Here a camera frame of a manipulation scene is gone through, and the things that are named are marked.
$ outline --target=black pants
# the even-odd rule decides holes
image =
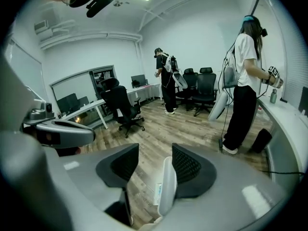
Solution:
[[[253,121],[257,97],[250,86],[234,88],[233,115],[225,134],[224,146],[235,150],[244,141]]]
[[[166,110],[168,112],[173,112],[173,108],[177,107],[175,98],[175,83],[169,83],[167,88],[162,86],[163,98],[166,104]]]

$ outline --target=white desk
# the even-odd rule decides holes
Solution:
[[[69,115],[67,115],[67,116],[66,116],[66,115],[63,116],[63,117],[61,118],[61,120],[69,120],[69,119],[72,119],[72,118],[74,118],[74,117],[77,116],[77,115],[80,115],[80,114],[82,114],[82,113],[87,112],[87,111],[90,110],[90,109],[95,108],[96,111],[97,111],[97,114],[99,115],[99,117],[100,117],[101,121],[103,122],[105,128],[108,129],[107,124],[106,124],[106,122],[104,121],[104,118],[103,118],[103,116],[102,116],[102,114],[101,114],[101,112],[100,112],[100,110],[99,110],[99,108],[98,108],[98,106],[100,106],[100,105],[102,105],[102,104],[104,104],[104,103],[106,103],[106,102],[105,102],[105,100],[103,100],[103,99],[98,100],[98,101],[94,101],[93,103],[89,103],[88,105],[81,107],[79,110],[77,110],[77,111],[74,112],[74,113],[71,113],[71,114],[69,114]]]
[[[300,119],[300,113],[289,103],[279,100],[275,104],[270,98],[261,97],[259,105],[273,121],[268,145],[269,166],[276,172],[305,172],[308,165],[308,128]],[[292,191],[298,175],[271,175],[273,181]]]
[[[127,94],[128,94],[128,97],[130,97],[131,94],[135,93],[136,98],[138,98],[138,92],[139,92],[139,91],[150,90],[151,93],[152,93],[152,98],[154,99],[153,88],[155,88],[155,87],[157,87],[157,86],[159,86],[159,85],[160,85],[160,84],[152,84],[152,85],[148,85],[148,86],[145,86],[145,87],[139,87],[139,88],[127,90]],[[90,110],[90,109],[95,108],[96,111],[97,111],[97,114],[99,115],[99,117],[100,117],[101,121],[103,122],[105,128],[108,129],[107,124],[106,124],[106,122],[104,121],[104,118],[103,118],[103,116],[102,116],[102,114],[101,114],[101,112],[100,112],[100,110],[99,110],[99,108],[98,108],[98,106],[100,106],[100,105],[102,105],[102,104],[105,104],[105,103],[106,103],[106,102],[105,102],[103,99],[98,100],[98,101],[94,101],[93,103],[89,103],[88,105],[85,105],[85,106],[81,107],[81,109],[77,110],[77,111],[74,112],[74,113],[71,113],[71,114],[69,114],[69,115],[67,115],[67,116],[63,116],[63,117],[61,118],[61,120],[70,120],[70,119],[74,118],[75,116],[78,116],[78,115],[80,115],[80,114],[82,114],[82,113],[87,112],[87,111]]]

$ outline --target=white t-shirt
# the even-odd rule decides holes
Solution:
[[[240,73],[238,86],[250,86],[256,93],[258,92],[258,78],[247,74],[244,68],[244,60],[254,59],[257,61],[254,40],[245,33],[241,33],[235,42],[235,61],[237,72]]]

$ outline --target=man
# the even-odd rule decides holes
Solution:
[[[161,48],[157,48],[155,51],[156,58],[156,69],[158,73],[156,77],[162,75],[162,93],[166,104],[165,113],[167,115],[173,115],[177,109],[176,98],[175,98],[175,81],[172,77],[172,73],[169,73],[165,69],[168,54],[163,53]]]

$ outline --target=water bottle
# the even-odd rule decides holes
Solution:
[[[269,101],[271,103],[276,103],[276,99],[277,99],[277,89],[274,89],[273,92],[271,93]]]

